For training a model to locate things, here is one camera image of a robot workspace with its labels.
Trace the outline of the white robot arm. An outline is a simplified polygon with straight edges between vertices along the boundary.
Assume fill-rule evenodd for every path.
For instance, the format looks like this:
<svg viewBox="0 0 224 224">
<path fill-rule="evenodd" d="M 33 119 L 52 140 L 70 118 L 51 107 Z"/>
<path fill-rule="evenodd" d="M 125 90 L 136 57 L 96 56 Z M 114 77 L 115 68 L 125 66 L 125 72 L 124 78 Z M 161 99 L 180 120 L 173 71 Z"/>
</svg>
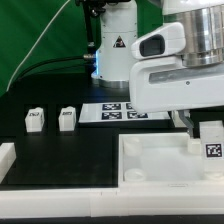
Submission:
<svg viewBox="0 0 224 224">
<path fill-rule="evenodd" d="M 163 24 L 137 36 L 135 0 L 109 1 L 100 16 L 95 82 L 127 87 L 139 113 L 224 105 L 224 0 L 148 0 Z"/>
</svg>

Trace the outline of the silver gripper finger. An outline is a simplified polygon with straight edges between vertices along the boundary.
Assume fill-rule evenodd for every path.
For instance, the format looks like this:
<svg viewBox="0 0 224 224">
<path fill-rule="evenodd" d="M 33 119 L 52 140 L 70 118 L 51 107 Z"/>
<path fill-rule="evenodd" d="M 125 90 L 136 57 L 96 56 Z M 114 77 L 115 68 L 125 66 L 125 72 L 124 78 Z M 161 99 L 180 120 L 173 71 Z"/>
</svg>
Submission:
<svg viewBox="0 0 224 224">
<path fill-rule="evenodd" d="M 193 138 L 194 123 L 190 118 L 190 111 L 189 110 L 179 110 L 178 114 L 179 114 L 180 120 L 183 122 L 183 124 L 187 128 L 189 136 L 191 138 Z"/>
</svg>

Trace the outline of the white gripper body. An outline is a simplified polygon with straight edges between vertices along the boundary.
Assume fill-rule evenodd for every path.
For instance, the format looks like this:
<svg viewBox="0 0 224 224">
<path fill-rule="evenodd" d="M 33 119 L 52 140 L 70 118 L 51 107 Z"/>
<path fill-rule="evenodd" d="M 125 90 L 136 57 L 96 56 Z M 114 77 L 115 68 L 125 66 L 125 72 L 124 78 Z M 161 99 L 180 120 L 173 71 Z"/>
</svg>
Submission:
<svg viewBox="0 0 224 224">
<path fill-rule="evenodd" d="M 224 105 L 224 63 L 187 68 L 177 56 L 137 62 L 129 79 L 130 101 L 139 113 Z"/>
</svg>

